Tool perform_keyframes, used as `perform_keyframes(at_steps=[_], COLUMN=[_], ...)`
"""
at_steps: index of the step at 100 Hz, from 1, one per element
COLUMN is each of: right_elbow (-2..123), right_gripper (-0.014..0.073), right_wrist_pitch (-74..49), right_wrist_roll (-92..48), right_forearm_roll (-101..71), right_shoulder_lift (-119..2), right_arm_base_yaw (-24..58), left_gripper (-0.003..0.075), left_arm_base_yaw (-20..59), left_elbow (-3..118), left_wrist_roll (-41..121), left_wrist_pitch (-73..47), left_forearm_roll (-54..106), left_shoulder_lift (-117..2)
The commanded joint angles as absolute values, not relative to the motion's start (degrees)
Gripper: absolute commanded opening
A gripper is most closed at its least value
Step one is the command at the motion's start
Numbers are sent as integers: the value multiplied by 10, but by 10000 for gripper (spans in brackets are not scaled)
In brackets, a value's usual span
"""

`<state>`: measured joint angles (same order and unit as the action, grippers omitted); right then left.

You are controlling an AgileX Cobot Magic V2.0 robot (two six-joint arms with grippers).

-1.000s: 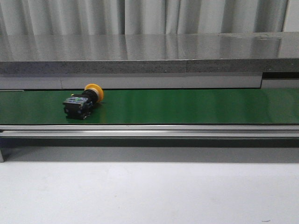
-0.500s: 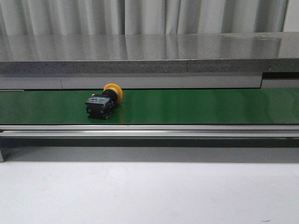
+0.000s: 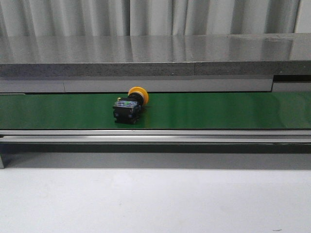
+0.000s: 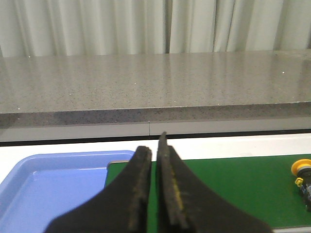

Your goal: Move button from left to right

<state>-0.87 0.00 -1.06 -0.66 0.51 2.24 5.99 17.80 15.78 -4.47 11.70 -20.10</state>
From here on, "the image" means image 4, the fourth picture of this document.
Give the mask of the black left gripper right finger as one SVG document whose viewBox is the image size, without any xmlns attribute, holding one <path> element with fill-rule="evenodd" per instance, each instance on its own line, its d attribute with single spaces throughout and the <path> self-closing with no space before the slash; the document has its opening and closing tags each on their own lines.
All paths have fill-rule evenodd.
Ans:
<svg viewBox="0 0 311 233">
<path fill-rule="evenodd" d="M 182 161 L 166 133 L 156 155 L 159 233 L 270 233 L 270 226 L 205 185 Z"/>
</svg>

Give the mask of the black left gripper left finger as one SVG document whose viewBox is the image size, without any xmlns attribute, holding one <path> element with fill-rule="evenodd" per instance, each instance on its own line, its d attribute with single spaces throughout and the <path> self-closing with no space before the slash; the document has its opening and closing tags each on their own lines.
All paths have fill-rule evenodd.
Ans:
<svg viewBox="0 0 311 233">
<path fill-rule="evenodd" d="M 100 193 L 56 217 L 47 233 L 145 233 L 152 152 L 137 147 L 122 172 Z"/>
</svg>

